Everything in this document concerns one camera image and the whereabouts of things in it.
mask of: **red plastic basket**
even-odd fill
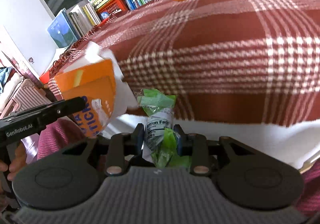
[[[98,14],[101,14],[103,12],[108,12],[109,14],[112,14],[113,12],[116,12],[118,10],[121,11],[128,11],[129,8],[125,2],[125,0],[111,0],[110,2],[106,3],[102,7],[100,7],[97,10]]]

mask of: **green snack wrapper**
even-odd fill
[[[137,97],[138,104],[148,115],[145,129],[145,145],[152,151],[153,163],[158,168],[170,166],[189,167],[189,156],[177,154],[177,136],[173,132],[174,95],[164,95],[157,89],[143,89]]]

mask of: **hand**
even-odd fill
[[[9,181],[13,181],[18,171],[27,164],[26,163],[27,153],[22,142],[20,142],[19,146],[15,150],[15,156],[16,156],[15,159],[9,165],[9,171],[10,171],[10,173],[8,174]],[[7,169],[8,169],[8,166],[4,162],[0,161],[0,171],[5,172],[7,171]],[[3,192],[3,190],[1,187],[1,181],[0,181],[0,193],[1,192]]]

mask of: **white wall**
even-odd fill
[[[33,58],[33,64],[27,63],[38,75],[48,67],[57,48],[46,31],[51,22],[40,0],[0,0],[0,24],[26,60]]]

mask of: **screw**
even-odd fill
[[[121,173],[122,169],[120,166],[110,166],[107,168],[108,174],[119,174]]]
[[[206,174],[209,172],[209,168],[203,165],[199,165],[193,168],[193,171],[197,174]]]

